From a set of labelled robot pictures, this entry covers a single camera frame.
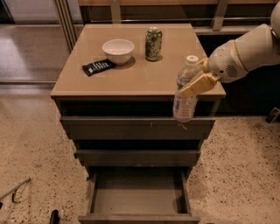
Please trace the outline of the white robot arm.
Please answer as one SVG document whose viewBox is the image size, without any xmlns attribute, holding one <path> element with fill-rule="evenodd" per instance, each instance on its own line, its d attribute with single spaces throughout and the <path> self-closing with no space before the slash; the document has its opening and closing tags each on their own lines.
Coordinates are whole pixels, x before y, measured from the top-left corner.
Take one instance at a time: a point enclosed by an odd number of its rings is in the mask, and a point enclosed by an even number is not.
<svg viewBox="0 0 280 224">
<path fill-rule="evenodd" d="M 261 24 L 237 39 L 217 47 L 209 58 L 191 70 L 194 77 L 180 90 L 185 98 L 213 89 L 218 81 L 231 83 L 258 67 L 280 63 L 280 2 L 270 16 L 270 25 Z"/>
</svg>

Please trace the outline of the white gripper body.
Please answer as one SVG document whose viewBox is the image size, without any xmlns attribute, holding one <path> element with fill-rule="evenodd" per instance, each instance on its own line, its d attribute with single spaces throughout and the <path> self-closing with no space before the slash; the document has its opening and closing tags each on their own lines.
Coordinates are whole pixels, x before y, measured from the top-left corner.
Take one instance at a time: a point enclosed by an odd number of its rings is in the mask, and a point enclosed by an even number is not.
<svg viewBox="0 0 280 224">
<path fill-rule="evenodd" d="M 244 78 L 248 71 L 241 63 L 234 40 L 216 48 L 208 59 L 210 71 L 220 77 L 220 81 L 231 83 Z"/>
</svg>

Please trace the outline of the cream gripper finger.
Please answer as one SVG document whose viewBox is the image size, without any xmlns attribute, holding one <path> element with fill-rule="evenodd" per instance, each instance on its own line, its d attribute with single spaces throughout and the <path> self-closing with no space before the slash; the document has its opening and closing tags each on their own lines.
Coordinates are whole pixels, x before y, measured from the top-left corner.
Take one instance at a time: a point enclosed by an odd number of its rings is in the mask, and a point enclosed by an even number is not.
<svg viewBox="0 0 280 224">
<path fill-rule="evenodd" d="M 211 73 L 203 73 L 196 80 L 191 81 L 180 89 L 180 94 L 185 98 L 203 94 L 213 89 L 218 79 Z"/>
<path fill-rule="evenodd" d="M 197 63 L 197 71 L 207 74 L 210 71 L 208 58 L 204 58 Z"/>
</svg>

